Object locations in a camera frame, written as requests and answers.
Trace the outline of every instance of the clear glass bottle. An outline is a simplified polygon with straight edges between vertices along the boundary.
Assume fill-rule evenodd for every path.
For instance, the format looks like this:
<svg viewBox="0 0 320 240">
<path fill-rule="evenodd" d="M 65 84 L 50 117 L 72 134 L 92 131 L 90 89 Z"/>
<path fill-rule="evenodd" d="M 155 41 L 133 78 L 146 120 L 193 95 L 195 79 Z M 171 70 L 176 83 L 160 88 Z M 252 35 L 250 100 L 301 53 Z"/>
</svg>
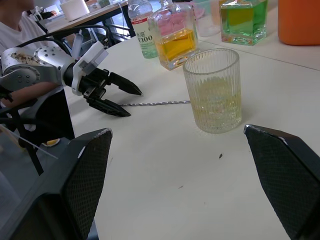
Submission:
<svg viewBox="0 0 320 240">
<path fill-rule="evenodd" d="M 148 24 L 161 65 L 172 70 L 197 51 L 195 16 L 189 4 L 160 2 L 161 8 L 149 16 Z"/>
<path fill-rule="evenodd" d="M 252 46 L 267 36 L 268 0 L 227 0 L 221 5 L 222 41 Z"/>
<path fill-rule="evenodd" d="M 153 13 L 148 0 L 128 0 L 128 15 L 146 59 L 158 56 L 153 36 L 149 31 L 147 19 Z"/>
</svg>

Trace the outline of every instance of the person's arm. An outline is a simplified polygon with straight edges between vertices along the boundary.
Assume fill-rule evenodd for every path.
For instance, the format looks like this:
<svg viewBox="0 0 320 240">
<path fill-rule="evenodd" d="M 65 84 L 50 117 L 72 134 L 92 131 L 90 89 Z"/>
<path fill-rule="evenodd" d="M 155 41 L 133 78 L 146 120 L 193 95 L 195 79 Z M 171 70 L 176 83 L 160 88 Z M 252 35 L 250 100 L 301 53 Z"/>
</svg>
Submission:
<svg viewBox="0 0 320 240">
<path fill-rule="evenodd" d="M 39 98 L 49 93 L 50 91 L 56 89 L 58 86 L 59 85 L 52 82 L 40 82 L 35 85 L 28 86 L 12 92 L 11 97 L 13 99 L 13 102 L 10 102 L 9 100 L 6 100 L 6 99 L 2 99 L 1 102 L 7 108 L 14 108 L 32 99 Z"/>
</svg>

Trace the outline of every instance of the person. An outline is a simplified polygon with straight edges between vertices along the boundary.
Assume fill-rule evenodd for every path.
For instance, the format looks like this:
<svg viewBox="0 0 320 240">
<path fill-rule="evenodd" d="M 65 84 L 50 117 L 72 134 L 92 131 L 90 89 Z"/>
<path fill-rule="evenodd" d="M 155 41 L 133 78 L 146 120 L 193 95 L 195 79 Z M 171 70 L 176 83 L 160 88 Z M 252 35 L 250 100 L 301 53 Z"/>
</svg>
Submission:
<svg viewBox="0 0 320 240">
<path fill-rule="evenodd" d="M 23 15 L 23 12 L 35 8 L 34 0 L 0 0 L 0 54 L 5 50 L 14 48 L 45 33 L 37 24 Z M 33 56 L 36 49 L 43 46 L 55 46 L 53 42 L 35 42 L 24 47 L 26 53 Z M 32 99 L 37 99 L 34 106 L 22 109 L 19 114 L 25 117 L 35 115 L 35 109 L 46 99 L 61 92 L 63 88 L 53 82 L 40 82 L 35 85 L 12 92 L 13 101 L 1 99 L 1 107 L 14 108 Z M 28 126 L 29 131 L 35 131 L 37 127 Z M 46 142 L 46 146 L 54 146 L 59 139 Z"/>
</svg>

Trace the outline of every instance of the square glass bottle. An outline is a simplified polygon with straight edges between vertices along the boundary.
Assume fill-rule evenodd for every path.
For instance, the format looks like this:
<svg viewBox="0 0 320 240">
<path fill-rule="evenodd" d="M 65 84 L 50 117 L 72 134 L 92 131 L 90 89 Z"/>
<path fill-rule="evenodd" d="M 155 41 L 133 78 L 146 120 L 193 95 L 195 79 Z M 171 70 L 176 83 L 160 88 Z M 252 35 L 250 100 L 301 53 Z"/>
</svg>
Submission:
<svg viewBox="0 0 320 240">
<path fill-rule="evenodd" d="M 227 0 L 221 5 L 221 38 L 253 46 L 267 36 L 268 0 Z"/>
<path fill-rule="evenodd" d="M 161 0 L 161 8 L 148 17 L 160 64 L 168 70 L 181 66 L 198 49 L 193 8 L 187 3 Z"/>
</svg>

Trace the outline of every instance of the yellow liquid bottle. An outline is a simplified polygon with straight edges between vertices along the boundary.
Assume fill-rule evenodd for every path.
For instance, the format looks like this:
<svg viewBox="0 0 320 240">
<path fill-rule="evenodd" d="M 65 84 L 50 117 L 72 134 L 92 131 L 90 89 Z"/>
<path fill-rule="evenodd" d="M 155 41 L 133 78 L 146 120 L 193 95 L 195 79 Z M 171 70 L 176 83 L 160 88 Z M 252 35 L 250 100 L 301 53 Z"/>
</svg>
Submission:
<svg viewBox="0 0 320 240">
<path fill-rule="evenodd" d="M 195 17 L 190 5 L 162 0 L 148 18 L 160 64 L 168 70 L 181 66 L 198 47 Z"/>
</svg>

